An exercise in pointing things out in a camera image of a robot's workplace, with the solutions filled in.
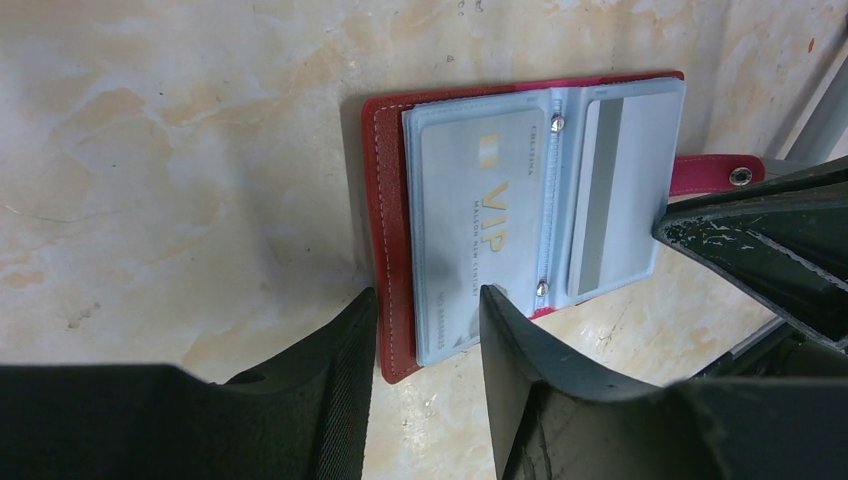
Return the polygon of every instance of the gray stripe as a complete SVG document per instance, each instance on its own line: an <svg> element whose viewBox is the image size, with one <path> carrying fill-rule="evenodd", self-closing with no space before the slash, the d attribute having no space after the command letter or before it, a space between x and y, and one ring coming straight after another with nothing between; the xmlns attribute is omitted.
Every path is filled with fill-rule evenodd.
<svg viewBox="0 0 848 480"><path fill-rule="evenodd" d="M595 158L592 161L589 211L586 215L578 295L597 289L601 281L601 257L604 255L623 107L624 99L617 98L601 101L598 109L598 136L595 142Z"/></svg>

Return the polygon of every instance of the card holder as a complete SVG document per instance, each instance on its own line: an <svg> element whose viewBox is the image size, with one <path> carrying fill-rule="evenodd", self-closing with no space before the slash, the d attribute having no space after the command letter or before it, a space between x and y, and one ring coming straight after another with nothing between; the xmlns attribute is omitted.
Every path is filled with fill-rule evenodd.
<svg viewBox="0 0 848 480"><path fill-rule="evenodd" d="M651 78L679 78L680 72L571 78L523 84L417 91L369 99L362 109L366 195L380 309L379 363L383 378L397 383L420 369L416 360L415 309L409 225L407 168L402 113L416 105L557 87L610 85ZM697 155L675 161L671 195L712 193L735 188L728 180L737 168L765 177L762 162L751 155ZM536 310L534 317L554 311Z"/></svg>
<svg viewBox="0 0 848 480"><path fill-rule="evenodd" d="M482 284L529 317L650 275L683 92L664 78L404 114L419 364L479 340Z"/></svg>

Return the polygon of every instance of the red leather cover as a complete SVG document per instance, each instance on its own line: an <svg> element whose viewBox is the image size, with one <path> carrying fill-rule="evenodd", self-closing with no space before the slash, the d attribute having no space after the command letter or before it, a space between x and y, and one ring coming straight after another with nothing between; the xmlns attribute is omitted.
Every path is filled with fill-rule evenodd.
<svg viewBox="0 0 848 480"><path fill-rule="evenodd" d="M415 314L412 293L412 251L410 246L409 203L406 184L406 157L401 112L419 103L455 98L494 95L551 87L576 87L631 82L659 77L683 78L680 72L659 72L617 77L590 77L514 85L497 85L388 95L369 99L362 109L365 148L365 174L371 237L377 264L377 292L380 302L380 365L389 383L403 380L419 368L415 352ZM712 158L699 156L675 161L672 193L714 192L732 188L730 171L748 166L754 180L765 176L756 157L726 155L721 168L712 169ZM683 175L678 176L678 164ZM550 313L537 312L535 317Z"/></svg>

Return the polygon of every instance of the beige marble tabletop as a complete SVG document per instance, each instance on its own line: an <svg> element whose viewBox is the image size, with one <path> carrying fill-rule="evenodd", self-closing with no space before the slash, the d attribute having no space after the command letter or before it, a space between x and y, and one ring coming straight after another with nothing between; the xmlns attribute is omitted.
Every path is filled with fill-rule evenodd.
<svg viewBox="0 0 848 480"><path fill-rule="evenodd" d="M846 11L3 2L0 361L173 362L223 381L329 321L372 283L356 111L369 94L674 68L687 77L680 153L780 155L844 56ZM663 384L768 318L663 251L651 279L540 324ZM493 477L479 348L395 386L375 374L365 477Z"/></svg>

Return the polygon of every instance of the metal rivet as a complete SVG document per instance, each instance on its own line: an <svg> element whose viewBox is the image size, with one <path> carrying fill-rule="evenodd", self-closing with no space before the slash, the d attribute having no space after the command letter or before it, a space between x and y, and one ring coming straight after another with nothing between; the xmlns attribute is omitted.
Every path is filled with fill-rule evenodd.
<svg viewBox="0 0 848 480"><path fill-rule="evenodd" d="M562 115L554 115L551 119L551 131L559 132L563 128L565 128L565 118Z"/></svg>
<svg viewBox="0 0 848 480"><path fill-rule="evenodd" d="M539 282L538 285L536 285L536 296L537 297L544 297L547 294L548 294L548 284L545 283L545 281L543 280L543 281Z"/></svg>
<svg viewBox="0 0 848 480"><path fill-rule="evenodd" d="M748 167L737 167L730 172L730 183L737 187L748 185L753 179L754 174L751 173L751 169Z"/></svg>

